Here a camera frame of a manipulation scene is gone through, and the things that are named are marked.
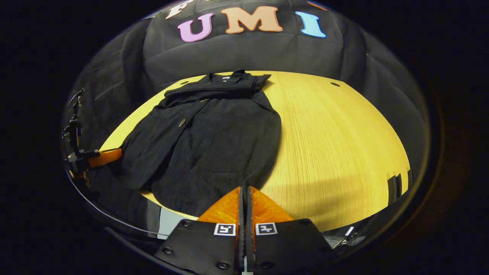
orange letter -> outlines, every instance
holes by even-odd
[[[262,31],[283,31],[284,28],[279,26],[277,17],[275,16],[277,10],[276,7],[259,6],[252,15],[238,7],[227,8],[221,12],[227,15],[229,28],[226,30],[226,33],[243,32],[245,29],[240,27],[240,22],[249,30],[254,30],[258,21],[262,22],[258,27]]]

black garment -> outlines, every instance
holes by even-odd
[[[270,75],[208,74],[167,91],[111,165],[129,188],[199,216],[238,186],[261,188],[276,159],[281,120],[261,90]]]

light wood tabletop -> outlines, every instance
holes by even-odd
[[[410,167],[399,137],[353,88],[314,75],[247,72],[271,74],[263,91],[282,120],[277,161],[260,191],[294,219],[310,218],[320,231],[335,229],[385,208],[389,178],[401,174],[402,193],[407,190]],[[114,130],[100,150],[119,147],[167,90],[202,77],[182,79],[149,99]],[[141,194],[162,206],[150,192]]]

blue letter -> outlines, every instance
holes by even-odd
[[[319,28],[319,23],[317,22],[319,20],[319,17],[301,11],[296,11],[295,14],[302,18],[304,28],[301,29],[301,31],[303,33],[315,37],[326,37],[326,34],[324,34]]]

pink letter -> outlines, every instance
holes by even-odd
[[[213,13],[208,13],[201,15],[197,18],[202,21],[202,31],[198,34],[193,34],[192,29],[190,28],[190,25],[194,22],[193,20],[186,21],[178,25],[177,28],[180,30],[180,36],[182,37],[182,40],[184,40],[185,42],[195,42],[208,36],[212,30],[211,16],[213,15]]]

